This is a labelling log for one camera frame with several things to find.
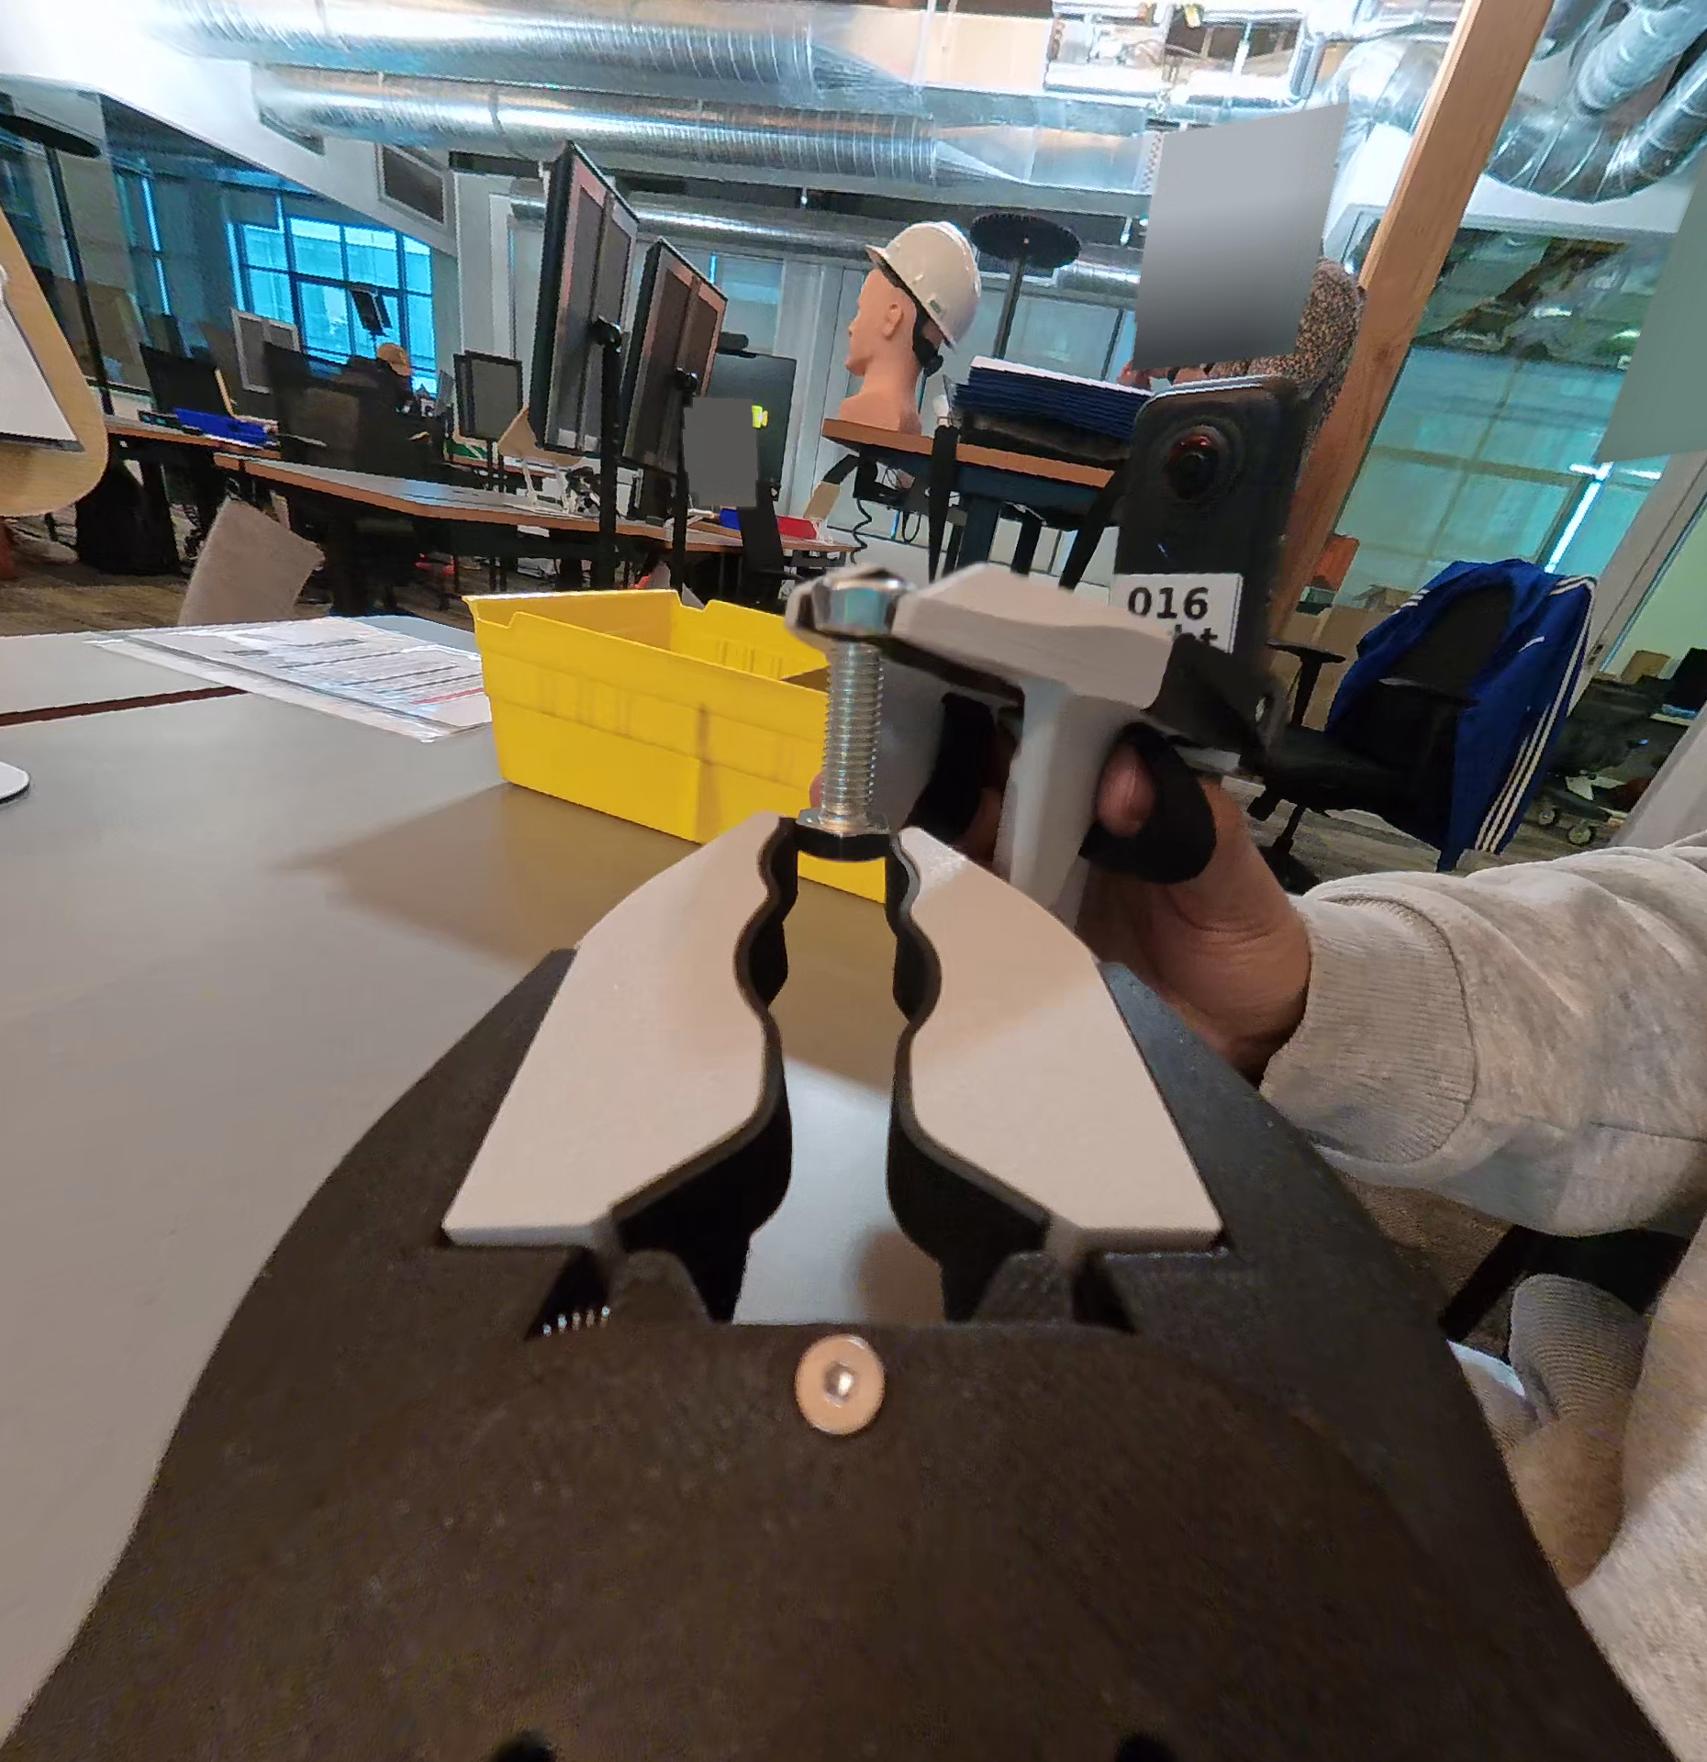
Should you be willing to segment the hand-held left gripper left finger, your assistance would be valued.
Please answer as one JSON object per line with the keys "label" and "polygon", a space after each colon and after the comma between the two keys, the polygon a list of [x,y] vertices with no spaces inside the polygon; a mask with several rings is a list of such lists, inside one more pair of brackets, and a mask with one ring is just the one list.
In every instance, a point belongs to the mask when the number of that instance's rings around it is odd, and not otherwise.
{"label": "hand-held left gripper left finger", "polygon": [[443,1218],[467,1249],[667,1252],[733,1319],[791,1173],[771,1005],[797,827],[760,812],[621,900],[577,944]]}

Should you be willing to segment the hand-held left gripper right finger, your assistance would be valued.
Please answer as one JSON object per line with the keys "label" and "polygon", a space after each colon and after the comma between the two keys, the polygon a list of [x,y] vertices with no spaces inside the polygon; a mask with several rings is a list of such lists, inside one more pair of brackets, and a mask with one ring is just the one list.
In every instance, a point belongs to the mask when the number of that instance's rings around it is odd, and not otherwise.
{"label": "hand-held left gripper right finger", "polygon": [[922,829],[892,843],[888,1196],[973,1319],[996,1272],[1211,1250],[1222,1218],[1085,942]]}

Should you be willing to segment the steel hex bolt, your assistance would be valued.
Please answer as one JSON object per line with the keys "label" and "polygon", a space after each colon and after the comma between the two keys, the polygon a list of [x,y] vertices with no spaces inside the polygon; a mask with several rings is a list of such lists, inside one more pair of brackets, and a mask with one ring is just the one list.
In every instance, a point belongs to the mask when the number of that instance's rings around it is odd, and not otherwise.
{"label": "steel hex bolt", "polygon": [[816,809],[831,817],[875,809],[883,738],[883,658],[909,585],[883,569],[829,574],[819,614],[835,634],[826,656],[825,752]]}

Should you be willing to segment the long wooden office desk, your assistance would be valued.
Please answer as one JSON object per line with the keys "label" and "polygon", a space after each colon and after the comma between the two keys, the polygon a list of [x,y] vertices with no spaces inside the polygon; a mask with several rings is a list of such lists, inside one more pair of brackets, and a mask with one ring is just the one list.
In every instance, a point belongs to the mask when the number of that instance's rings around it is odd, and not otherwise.
{"label": "long wooden office desk", "polygon": [[612,570],[636,581],[670,552],[669,526],[620,519],[609,541],[612,561],[600,564],[602,522],[561,513],[537,497],[290,464],[260,449],[232,449],[202,430],[131,416],[105,416],[105,430],[112,445],[142,461],[180,469],[203,465],[245,492],[283,495],[293,519],[316,525],[332,588],[337,603],[348,608],[362,603],[360,528],[371,521],[401,521],[437,535],[438,550],[453,556],[586,563],[597,583],[606,583]]}

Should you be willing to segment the grey desk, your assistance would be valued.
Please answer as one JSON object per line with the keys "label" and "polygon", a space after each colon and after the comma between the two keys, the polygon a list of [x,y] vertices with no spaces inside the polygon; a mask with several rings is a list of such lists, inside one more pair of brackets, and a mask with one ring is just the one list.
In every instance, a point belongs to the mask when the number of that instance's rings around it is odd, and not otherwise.
{"label": "grey desk", "polygon": [[693,847],[232,695],[0,725],[0,1744],[316,1186]]}

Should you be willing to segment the person's right hand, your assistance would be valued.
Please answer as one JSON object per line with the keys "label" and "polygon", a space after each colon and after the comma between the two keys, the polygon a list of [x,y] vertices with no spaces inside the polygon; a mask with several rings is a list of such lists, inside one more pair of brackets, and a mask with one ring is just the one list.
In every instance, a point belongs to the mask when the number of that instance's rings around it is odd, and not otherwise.
{"label": "person's right hand", "polygon": [[1261,857],[1238,804],[1200,790],[1217,829],[1208,865],[1177,886],[1089,869],[1079,930],[1127,967],[1244,1081],[1261,1084],[1305,1014],[1305,923]]}

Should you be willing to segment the wooden top table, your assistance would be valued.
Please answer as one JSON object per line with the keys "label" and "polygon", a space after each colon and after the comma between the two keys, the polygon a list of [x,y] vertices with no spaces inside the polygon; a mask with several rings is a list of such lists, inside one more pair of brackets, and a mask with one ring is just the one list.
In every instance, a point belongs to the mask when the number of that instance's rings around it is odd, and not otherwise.
{"label": "wooden top table", "polygon": [[1029,573],[1042,535],[1077,535],[1116,476],[1087,461],[968,438],[956,424],[909,434],[837,419],[822,424],[822,438],[842,457],[825,472],[822,508],[811,519],[829,519],[842,488],[855,501],[895,513],[917,506],[927,561],[944,570],[988,563],[996,528],[1011,521],[1018,526],[1011,567]]}

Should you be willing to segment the stack of blue panels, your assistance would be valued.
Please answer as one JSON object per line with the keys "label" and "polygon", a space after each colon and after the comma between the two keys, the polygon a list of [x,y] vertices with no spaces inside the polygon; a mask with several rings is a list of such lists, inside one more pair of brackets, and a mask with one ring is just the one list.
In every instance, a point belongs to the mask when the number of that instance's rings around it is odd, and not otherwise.
{"label": "stack of blue panels", "polygon": [[964,416],[1057,424],[1087,434],[1129,438],[1153,389],[1087,380],[1048,367],[978,356],[953,405]]}

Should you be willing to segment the yellow plastic bin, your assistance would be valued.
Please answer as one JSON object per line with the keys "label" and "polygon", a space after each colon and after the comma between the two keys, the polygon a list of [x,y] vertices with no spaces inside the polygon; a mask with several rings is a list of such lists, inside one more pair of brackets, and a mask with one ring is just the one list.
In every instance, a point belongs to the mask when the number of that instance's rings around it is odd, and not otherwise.
{"label": "yellow plastic bin", "polygon": [[811,804],[826,658],[776,614],[674,592],[469,597],[505,782],[708,845]]}

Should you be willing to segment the mannequin head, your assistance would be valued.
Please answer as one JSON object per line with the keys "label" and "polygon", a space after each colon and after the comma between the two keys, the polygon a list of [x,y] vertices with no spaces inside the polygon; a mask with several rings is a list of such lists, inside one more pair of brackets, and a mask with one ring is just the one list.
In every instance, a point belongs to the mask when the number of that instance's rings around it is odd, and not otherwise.
{"label": "mannequin head", "polygon": [[847,334],[851,390],[840,420],[922,434],[923,367],[936,359],[938,341],[917,301],[888,269],[874,265]]}

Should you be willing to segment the black office chair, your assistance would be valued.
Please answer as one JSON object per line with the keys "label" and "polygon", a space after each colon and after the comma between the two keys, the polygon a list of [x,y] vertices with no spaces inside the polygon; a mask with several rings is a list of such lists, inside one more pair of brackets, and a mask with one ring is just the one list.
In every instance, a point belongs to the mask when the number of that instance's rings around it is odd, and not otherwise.
{"label": "black office chair", "polygon": [[1371,811],[1392,827],[1409,819],[1445,825],[1458,724],[1472,704],[1463,655],[1458,641],[1429,636],[1401,656],[1392,675],[1371,683],[1337,731],[1296,719],[1284,730],[1249,814],[1263,823],[1278,804],[1292,809],[1267,847],[1267,864],[1287,893],[1317,883],[1294,852],[1307,811]]}

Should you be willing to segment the tall black monitor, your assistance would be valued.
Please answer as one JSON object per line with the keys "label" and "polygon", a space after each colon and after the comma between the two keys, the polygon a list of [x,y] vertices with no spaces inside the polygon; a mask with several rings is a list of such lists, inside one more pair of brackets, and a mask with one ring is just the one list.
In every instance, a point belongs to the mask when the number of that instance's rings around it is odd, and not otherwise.
{"label": "tall black monitor", "polygon": [[602,445],[597,332],[624,325],[641,224],[578,145],[549,172],[527,415],[543,452],[589,455]]}
{"label": "tall black monitor", "polygon": [[650,247],[624,371],[625,464],[678,472],[684,413],[710,383],[726,306],[726,294],[674,247]]}

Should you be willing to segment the black floor lamp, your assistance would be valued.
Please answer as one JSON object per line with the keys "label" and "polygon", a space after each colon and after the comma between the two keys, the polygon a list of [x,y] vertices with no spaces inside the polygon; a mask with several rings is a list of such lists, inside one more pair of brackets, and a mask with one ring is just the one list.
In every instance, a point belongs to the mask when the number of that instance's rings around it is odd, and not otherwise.
{"label": "black floor lamp", "polygon": [[1003,359],[1014,340],[1018,306],[1028,275],[1053,277],[1079,261],[1082,241],[1060,222],[1044,215],[999,210],[973,219],[971,239],[978,258],[995,258],[1010,271],[996,320],[992,356]]}
{"label": "black floor lamp", "polygon": [[78,134],[62,128],[60,124],[52,124],[31,117],[19,117],[14,112],[0,114],[0,131],[11,134],[19,143],[36,145],[44,153],[44,160],[49,166],[49,185],[53,194],[53,204],[58,210],[58,219],[62,231],[66,236],[68,247],[68,265],[72,272],[72,282],[78,301],[78,316],[82,320],[84,337],[90,350],[90,365],[93,369],[93,383],[97,389],[99,405],[105,416],[115,415],[113,407],[113,389],[105,367],[105,350],[99,337],[97,322],[93,316],[93,301],[90,290],[90,281],[85,275],[85,262],[80,250],[76,215],[70,204],[68,178],[63,160],[66,156],[78,160],[97,160],[99,150],[96,145],[80,139]]}

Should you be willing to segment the small black monitor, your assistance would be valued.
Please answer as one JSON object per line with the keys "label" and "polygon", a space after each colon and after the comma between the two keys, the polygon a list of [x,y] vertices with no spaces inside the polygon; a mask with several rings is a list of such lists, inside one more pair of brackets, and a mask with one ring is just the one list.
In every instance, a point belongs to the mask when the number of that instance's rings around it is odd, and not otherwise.
{"label": "small black monitor", "polygon": [[523,364],[516,356],[462,351],[450,357],[450,395],[454,434],[495,445],[525,408]]}

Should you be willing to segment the printed instruction sheet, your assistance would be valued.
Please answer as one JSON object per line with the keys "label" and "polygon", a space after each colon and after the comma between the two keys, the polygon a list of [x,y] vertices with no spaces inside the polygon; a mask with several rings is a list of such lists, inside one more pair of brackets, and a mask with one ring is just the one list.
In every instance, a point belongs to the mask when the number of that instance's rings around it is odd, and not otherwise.
{"label": "printed instruction sheet", "polygon": [[21,320],[11,309],[0,267],[0,440],[49,452],[82,452],[66,408],[52,390]]}

